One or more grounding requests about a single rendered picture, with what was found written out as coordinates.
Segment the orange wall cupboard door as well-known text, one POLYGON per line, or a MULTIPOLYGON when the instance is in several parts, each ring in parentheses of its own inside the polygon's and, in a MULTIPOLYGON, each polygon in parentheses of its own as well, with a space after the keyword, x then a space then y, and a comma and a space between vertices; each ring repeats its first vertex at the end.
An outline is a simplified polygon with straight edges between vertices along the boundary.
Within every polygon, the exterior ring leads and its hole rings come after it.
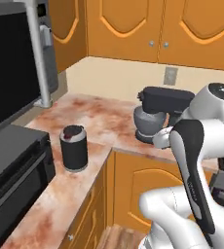
POLYGON ((156 62, 165 0, 87 0, 90 56, 156 62))
POLYGON ((87 55, 86 0, 49 0, 49 11, 61 72, 87 55))
POLYGON ((224 70, 224 0, 166 0, 159 62, 224 70))

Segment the black countertop oven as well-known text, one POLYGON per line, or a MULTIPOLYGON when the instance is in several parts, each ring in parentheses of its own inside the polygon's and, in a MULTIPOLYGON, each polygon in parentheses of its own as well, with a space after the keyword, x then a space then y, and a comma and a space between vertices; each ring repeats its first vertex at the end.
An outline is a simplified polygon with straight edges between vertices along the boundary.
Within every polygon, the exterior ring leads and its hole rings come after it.
POLYGON ((47 132, 13 124, 0 131, 0 247, 55 175, 47 132))

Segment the black and grey stand mixer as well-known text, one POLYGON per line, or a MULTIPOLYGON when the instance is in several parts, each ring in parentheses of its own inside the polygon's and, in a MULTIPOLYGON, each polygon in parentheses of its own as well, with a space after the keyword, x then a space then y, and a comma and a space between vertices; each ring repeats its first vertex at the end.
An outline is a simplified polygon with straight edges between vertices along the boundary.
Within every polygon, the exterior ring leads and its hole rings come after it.
POLYGON ((163 128, 167 115, 168 126, 174 125, 194 97, 195 94, 188 90, 144 88, 137 95, 141 104, 133 110, 135 137, 143 143, 152 144, 154 135, 163 128))

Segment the orange base cupboard door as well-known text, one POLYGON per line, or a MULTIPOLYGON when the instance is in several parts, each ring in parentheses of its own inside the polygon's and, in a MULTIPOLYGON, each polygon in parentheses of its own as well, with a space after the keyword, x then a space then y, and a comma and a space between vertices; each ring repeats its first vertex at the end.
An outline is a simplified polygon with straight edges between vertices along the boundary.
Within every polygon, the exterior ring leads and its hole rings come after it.
POLYGON ((139 196, 147 191, 182 184, 173 161, 115 153, 114 223, 147 233, 151 221, 139 210, 139 196))
POLYGON ((96 249, 104 230, 106 162, 97 174, 58 249, 96 249))

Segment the grey wall outlet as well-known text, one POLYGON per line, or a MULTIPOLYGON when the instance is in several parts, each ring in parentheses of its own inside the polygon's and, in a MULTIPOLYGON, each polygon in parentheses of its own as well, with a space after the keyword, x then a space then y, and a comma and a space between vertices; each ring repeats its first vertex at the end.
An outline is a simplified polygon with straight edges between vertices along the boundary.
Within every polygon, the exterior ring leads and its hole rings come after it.
POLYGON ((164 75, 164 84, 174 86, 176 83, 178 69, 176 67, 166 67, 164 75))

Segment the black cylindrical can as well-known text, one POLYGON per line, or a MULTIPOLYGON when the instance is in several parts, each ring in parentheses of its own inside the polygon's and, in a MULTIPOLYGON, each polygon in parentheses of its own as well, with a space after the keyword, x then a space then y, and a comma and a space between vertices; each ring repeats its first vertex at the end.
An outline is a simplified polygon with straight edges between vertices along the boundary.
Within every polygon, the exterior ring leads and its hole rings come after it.
POLYGON ((62 161, 66 170, 79 172, 88 165, 87 133, 81 125, 68 125, 59 135, 62 161))

